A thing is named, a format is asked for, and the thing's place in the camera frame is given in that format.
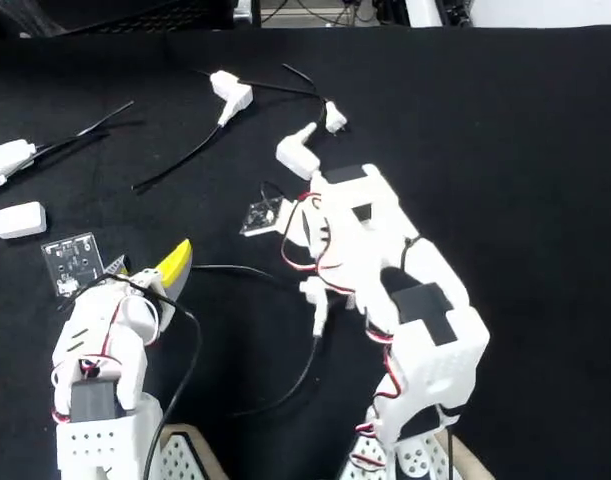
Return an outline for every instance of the white robotic hand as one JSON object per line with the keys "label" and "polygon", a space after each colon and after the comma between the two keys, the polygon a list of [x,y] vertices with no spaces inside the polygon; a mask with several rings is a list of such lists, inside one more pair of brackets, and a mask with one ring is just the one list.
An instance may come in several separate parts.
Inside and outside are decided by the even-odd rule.
{"label": "white robotic hand", "polygon": [[[489,341],[463,283],[374,165],[313,172],[310,191],[289,218],[279,218],[276,230],[305,244],[314,259],[296,267],[309,267],[327,290],[348,295],[365,316],[368,337],[384,346],[387,373],[356,427],[341,480],[446,478],[434,434],[458,420]],[[406,274],[406,285],[384,284],[384,270],[392,268]]]}
{"label": "white robotic hand", "polygon": [[[52,355],[58,466],[63,480],[140,480],[162,412],[143,392],[145,347],[168,327],[192,263],[188,240],[128,282],[106,279],[75,300]],[[154,294],[132,286],[136,285]],[[158,452],[150,480],[160,478]]]}

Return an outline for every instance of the black table surface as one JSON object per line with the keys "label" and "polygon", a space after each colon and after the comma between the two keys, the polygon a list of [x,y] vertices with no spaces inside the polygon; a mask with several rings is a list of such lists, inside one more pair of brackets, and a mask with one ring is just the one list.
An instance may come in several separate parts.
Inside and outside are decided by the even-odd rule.
{"label": "black table surface", "polygon": [[[60,138],[136,101],[111,137],[0,191],[39,200],[47,234],[0,240],[0,478],[56,477],[51,353],[64,317],[40,245],[88,231],[104,259],[155,265],[183,238],[196,263],[290,278],[277,236],[238,234],[263,179],[307,186],[274,159],[316,102],[256,92],[206,153],[143,196],[130,185],[211,129],[222,102],[183,65],[301,86],[307,72],[350,119],[312,149],[325,169],[375,163],[442,250],[491,332],[456,433],[498,478],[611,478],[611,28],[325,29],[0,43],[0,143]],[[197,425],[233,479],[333,478],[383,375],[359,319],[338,314],[299,395],[271,415],[227,413],[289,388],[312,308],[257,281],[194,274],[198,371],[173,419]],[[192,352],[175,318],[151,348],[163,405]]]}

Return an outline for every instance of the small circuit board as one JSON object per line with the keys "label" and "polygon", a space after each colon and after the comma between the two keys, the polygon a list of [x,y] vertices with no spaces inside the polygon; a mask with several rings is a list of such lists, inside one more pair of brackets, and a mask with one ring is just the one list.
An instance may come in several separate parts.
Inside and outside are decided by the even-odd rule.
{"label": "small circuit board", "polygon": [[103,262],[92,233],[48,243],[41,249],[59,297],[69,297],[103,273]]}
{"label": "small circuit board", "polygon": [[284,197],[276,197],[251,204],[240,233],[246,237],[251,237],[274,230],[283,200]]}

